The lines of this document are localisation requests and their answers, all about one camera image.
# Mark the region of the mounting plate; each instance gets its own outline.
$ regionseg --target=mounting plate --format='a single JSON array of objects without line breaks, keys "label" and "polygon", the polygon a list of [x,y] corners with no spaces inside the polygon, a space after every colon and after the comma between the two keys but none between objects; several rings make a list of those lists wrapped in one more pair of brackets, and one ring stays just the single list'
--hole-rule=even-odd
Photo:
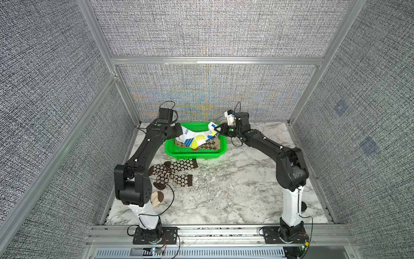
[{"label": "mounting plate", "polygon": [[144,233],[141,231],[141,228],[135,229],[134,239],[132,240],[133,244],[151,244],[151,245],[163,245],[165,238],[167,238],[167,244],[176,244],[177,243],[177,227],[163,227],[161,240],[157,244],[151,244],[148,241],[148,238],[144,236]]},{"label": "mounting plate", "polygon": [[262,227],[261,229],[266,244],[303,244],[306,240],[305,236],[296,235],[293,236],[292,242],[286,243],[279,237],[279,227]]}]

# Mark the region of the ventilation grille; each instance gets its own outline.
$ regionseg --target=ventilation grille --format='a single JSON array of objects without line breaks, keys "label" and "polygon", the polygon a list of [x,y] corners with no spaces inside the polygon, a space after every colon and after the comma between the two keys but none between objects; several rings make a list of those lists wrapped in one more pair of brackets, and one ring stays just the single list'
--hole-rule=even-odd
[{"label": "ventilation grille", "polygon": [[[163,257],[172,258],[177,253],[178,247],[168,247]],[[114,259],[114,258],[161,258],[152,256],[148,251],[135,250],[131,253],[131,248],[101,248],[96,252],[95,259]],[[282,247],[182,247],[176,258],[284,258]]]}]

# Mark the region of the green basket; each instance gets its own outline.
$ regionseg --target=green basket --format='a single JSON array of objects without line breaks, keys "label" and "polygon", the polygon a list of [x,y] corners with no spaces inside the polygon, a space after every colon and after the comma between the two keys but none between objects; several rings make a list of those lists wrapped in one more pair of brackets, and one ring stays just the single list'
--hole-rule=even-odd
[{"label": "green basket", "polygon": [[[188,128],[194,132],[202,132],[208,130],[208,122],[190,122],[181,123],[182,126]],[[225,136],[219,135],[220,138],[220,149],[199,149],[197,151],[191,148],[177,147],[174,143],[174,138],[165,142],[165,152],[178,159],[189,159],[189,158],[218,158],[227,150],[227,140]]]}]

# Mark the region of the marble tabletop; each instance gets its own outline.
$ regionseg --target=marble tabletop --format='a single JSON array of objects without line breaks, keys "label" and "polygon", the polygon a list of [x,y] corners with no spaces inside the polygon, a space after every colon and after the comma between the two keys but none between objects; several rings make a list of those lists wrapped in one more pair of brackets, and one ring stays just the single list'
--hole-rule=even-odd
[{"label": "marble tabletop", "polygon": [[[284,123],[251,123],[273,141],[294,147]],[[139,131],[131,155],[144,138]],[[234,144],[240,145],[237,139]],[[262,152],[246,145],[234,146],[227,138],[227,151],[216,159],[197,159],[198,168],[183,171],[193,175],[193,186],[178,186],[170,181],[175,199],[172,206],[161,216],[163,224],[271,224],[278,223],[283,210],[282,188],[276,181],[276,163]],[[152,165],[176,161],[158,149]],[[155,208],[164,211],[172,200],[172,192],[162,190],[164,201]],[[303,217],[313,216],[314,223],[327,223],[311,182],[308,180],[303,192],[307,210]],[[119,200],[114,200],[106,225],[131,225],[139,220]],[[311,223],[311,218],[304,219]]]}]

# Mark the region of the brown patterned sock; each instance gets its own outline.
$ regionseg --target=brown patterned sock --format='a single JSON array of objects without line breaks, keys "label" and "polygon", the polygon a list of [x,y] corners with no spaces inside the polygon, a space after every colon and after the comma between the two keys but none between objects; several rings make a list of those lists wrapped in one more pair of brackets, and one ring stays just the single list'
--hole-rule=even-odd
[{"label": "brown patterned sock", "polygon": [[171,169],[164,167],[164,170],[160,170],[158,176],[156,177],[155,182],[153,183],[154,187],[158,190],[165,189],[165,183],[168,183],[169,177],[171,176]]},{"label": "brown patterned sock", "polygon": [[178,185],[193,186],[193,175],[192,174],[182,174],[182,175],[172,174],[170,177]]},{"label": "brown patterned sock", "polygon": [[176,162],[167,161],[164,165],[171,169],[173,173],[198,167],[196,159],[177,160]]},{"label": "brown patterned sock", "polygon": [[165,170],[164,164],[153,165],[148,169],[148,176],[164,173]]}]

